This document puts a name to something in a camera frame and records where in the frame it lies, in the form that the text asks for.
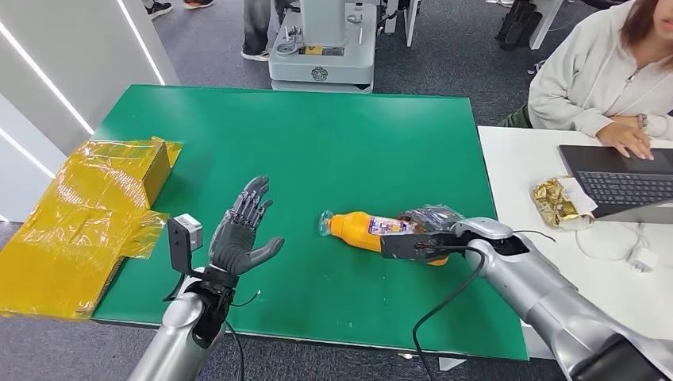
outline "wire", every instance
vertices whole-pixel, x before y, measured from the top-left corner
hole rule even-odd
[[[616,258],[614,260],[610,260],[610,259],[606,259],[606,258],[596,258],[595,256],[590,256],[586,252],[586,250],[584,250],[584,247],[582,246],[582,244],[579,243],[579,230],[575,230],[575,243],[577,244],[577,247],[579,248],[579,251],[582,252],[582,254],[584,254],[585,256],[588,256],[589,258],[591,258],[592,260],[604,260],[606,262],[617,262],[617,261],[626,259],[626,257],[629,256],[629,254],[631,254],[631,251],[629,251],[622,258]]]
[[[386,15],[384,18],[381,19],[381,21],[379,21],[379,23],[376,25],[376,27],[378,28],[379,26],[385,24],[386,21],[388,21],[392,18],[396,18],[400,14],[400,12],[402,12],[402,11],[401,10],[395,10],[393,12],[393,14]]]
[[[559,28],[549,29],[549,30],[547,31],[547,33],[549,33],[549,32],[556,32],[556,31],[559,31],[559,30],[561,30],[561,29],[566,29],[568,26],[573,25],[573,24],[575,23],[575,21],[577,21],[578,18],[579,18],[579,15],[575,15],[575,16],[572,18],[572,20],[570,20],[570,22],[568,22],[566,25],[561,26],[561,27],[559,27]]]
[[[161,299],[162,302],[172,302],[175,300],[175,296],[178,294],[178,291],[180,291],[180,287],[183,286],[183,283],[185,281],[186,276],[184,274],[180,274],[180,278],[178,279],[178,282],[175,284],[175,287],[173,287],[173,291],[171,291],[170,294],[166,295],[166,298]]]
[[[495,0],[495,3],[498,4],[499,6],[504,6],[507,9],[511,8],[514,5],[514,3],[505,4],[505,2],[502,0]]]
[[[634,233],[638,236],[638,239],[637,239],[636,243],[633,244],[633,246],[630,248],[630,250],[622,258],[617,258],[617,259],[610,260],[610,259],[605,259],[605,258],[596,258],[595,256],[589,255],[589,253],[587,253],[586,250],[584,250],[584,247],[579,242],[579,230],[575,230],[575,243],[577,243],[577,247],[579,248],[579,251],[582,252],[582,254],[584,254],[585,256],[588,256],[592,260],[604,260],[604,261],[608,261],[608,262],[617,262],[617,261],[620,261],[620,260],[625,260],[626,258],[628,258],[631,255],[633,250],[635,250],[636,247],[638,247],[638,245],[641,242],[643,243],[644,248],[649,248],[650,242],[648,241],[647,237],[645,237],[645,235],[643,234],[644,225],[643,225],[642,222],[638,223],[638,230],[633,230],[633,229],[629,228],[627,225],[622,224],[622,223],[619,223],[619,226],[623,227],[624,229],[629,230],[631,233]]]
[[[640,239],[638,240],[638,242],[636,242],[636,245],[638,245],[638,244],[640,243],[640,241],[643,241],[643,244],[644,244],[644,247],[645,247],[645,248],[649,248],[649,247],[650,247],[650,241],[649,241],[648,238],[643,234],[643,231],[644,231],[644,229],[645,229],[645,225],[644,225],[642,222],[639,222],[639,223],[638,223],[638,230],[633,230],[633,229],[629,228],[628,225],[626,225],[626,224],[624,224],[624,223],[622,223],[622,222],[620,222],[619,225],[621,225],[621,226],[622,226],[623,228],[625,228],[625,229],[631,230],[632,232],[634,232],[635,234],[638,235],[638,237],[639,237]]]
[[[550,241],[554,241],[556,243],[556,240],[552,236],[548,236],[547,234],[544,234],[542,232],[538,232],[537,230],[514,230],[512,233],[535,233],[535,234],[540,234],[542,237],[547,238]]]
[[[236,331],[233,330],[231,324],[229,324],[228,321],[225,320],[225,324],[227,325],[227,328],[229,328],[229,331],[231,331],[233,339],[235,340],[236,344],[238,345],[238,354],[240,358],[240,371],[239,371],[239,377],[238,379],[240,381],[244,381],[245,379],[245,360],[243,358],[243,345],[240,344],[240,341],[238,340],[238,335],[236,335]]]
[[[469,246],[423,246],[423,248],[439,248],[443,250],[468,250],[471,252],[476,252],[481,256],[481,260],[479,260],[479,264],[477,267],[475,267],[475,270],[468,276],[454,291],[451,292],[443,301],[441,301],[440,304],[438,304],[435,308],[431,309],[430,312],[425,314],[425,316],[421,317],[421,320],[419,320],[416,325],[413,327],[413,330],[411,331],[411,336],[413,338],[413,344],[416,345],[416,352],[418,352],[418,356],[421,357],[421,361],[423,362],[423,365],[425,366],[425,370],[428,372],[428,376],[430,377],[430,381],[435,381],[435,376],[433,375],[432,371],[430,371],[430,366],[428,365],[428,360],[425,358],[425,353],[423,353],[423,350],[421,349],[421,345],[418,343],[418,337],[417,337],[417,331],[425,323],[430,319],[434,314],[439,312],[442,308],[444,308],[447,304],[449,304],[456,296],[458,296],[465,288],[472,283],[473,280],[477,277],[479,272],[482,270],[484,264],[486,263],[486,253],[483,251],[477,249],[477,248],[472,248]]]
[[[259,294],[261,294],[261,293],[262,293],[261,290],[257,290],[257,292],[256,292],[256,293],[252,296],[252,298],[250,298],[250,300],[248,300],[247,302],[245,302],[245,303],[243,303],[243,304],[230,304],[230,306],[232,306],[232,307],[245,307],[245,306],[247,306],[248,304],[252,303],[252,301],[255,300],[255,298],[257,298],[257,295],[259,295]]]

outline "orange bottle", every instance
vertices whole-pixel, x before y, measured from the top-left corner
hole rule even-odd
[[[334,214],[329,210],[320,216],[320,234],[339,237],[347,244],[357,248],[381,252],[381,238],[389,234],[422,233],[415,222],[395,220],[393,218],[370,216],[364,212]],[[435,260],[429,264],[440,266],[446,259]]]

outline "green tabletop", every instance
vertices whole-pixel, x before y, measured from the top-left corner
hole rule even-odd
[[[466,98],[286,93],[131,86],[95,139],[152,136],[184,149],[154,210],[189,213],[206,249],[224,211],[253,176],[269,175],[274,205],[258,243],[283,250],[241,277],[229,321],[242,333],[384,348],[413,348],[411,329],[469,273],[459,256],[443,267],[385,260],[321,237],[320,213],[395,216],[444,203],[466,216],[495,217]],[[167,238],[148,260],[126,260],[93,318],[160,323],[175,285]],[[516,314],[482,279],[419,331],[423,348],[527,359]]]

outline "wristwatch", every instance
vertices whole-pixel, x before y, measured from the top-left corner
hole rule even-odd
[[[648,116],[645,114],[638,114],[638,128],[644,129],[648,126]]]

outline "woman's hair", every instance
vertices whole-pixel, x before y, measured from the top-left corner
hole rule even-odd
[[[654,10],[659,0],[636,0],[626,18],[624,27],[621,28],[621,42],[624,46],[638,44],[648,36],[654,28]],[[669,69],[673,69],[673,58],[664,63]]]

